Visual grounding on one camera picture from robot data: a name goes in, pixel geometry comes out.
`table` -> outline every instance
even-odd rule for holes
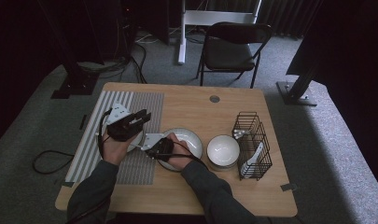
[[[256,111],[263,122],[270,145],[273,166],[264,177],[240,180],[238,170],[216,172],[230,183],[234,198],[256,216],[294,217],[297,206],[291,190],[282,191],[288,184],[287,171],[282,159],[273,124],[262,91],[254,89],[106,83],[104,91],[163,92],[161,132],[173,128],[186,128],[199,135],[203,143],[202,160],[209,166],[206,146],[220,134],[231,135],[240,111]],[[211,96],[220,101],[212,103]],[[76,188],[62,186],[56,207],[66,210]],[[166,170],[158,163],[152,185],[116,185],[110,212],[201,215],[203,209],[192,189],[180,173]]]
[[[220,21],[255,23],[261,0],[257,0],[253,13],[186,10],[186,0],[182,0],[182,25],[178,63],[184,64],[186,57],[186,25],[210,26]]]

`chair backrest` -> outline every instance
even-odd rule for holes
[[[217,37],[234,44],[267,43],[273,36],[273,29],[262,23],[217,22],[208,28],[208,38]]]

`hand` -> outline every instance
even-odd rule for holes
[[[125,155],[127,155],[127,149],[130,146],[130,143],[136,136],[137,134],[128,139],[126,142],[119,142],[110,137],[106,130],[103,136],[104,161],[108,161],[115,165],[120,165]]]
[[[191,155],[188,150],[188,144],[185,141],[179,141],[174,133],[168,134],[167,138],[171,139],[174,143],[174,149],[172,153],[174,154],[184,154],[184,155]],[[189,162],[191,162],[191,158],[187,157],[171,157],[168,160],[168,163],[171,164],[175,169],[181,171],[183,170]]]

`person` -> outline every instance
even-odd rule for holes
[[[119,165],[134,138],[118,142],[104,134],[104,158],[72,194],[67,207],[68,223],[105,223]],[[168,134],[167,138],[177,143],[174,144],[174,154],[190,154],[187,143],[179,141],[174,133]],[[186,157],[171,157],[168,163],[181,172],[193,189],[207,223],[258,223],[256,217],[233,198],[229,183],[201,163]]]

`black chair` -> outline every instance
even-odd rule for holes
[[[252,83],[255,83],[258,72],[260,52],[273,35],[273,30],[267,24],[218,22],[210,26],[203,42],[203,52],[198,65],[197,76],[201,73],[240,73],[253,71]],[[249,44],[259,44],[253,54]]]

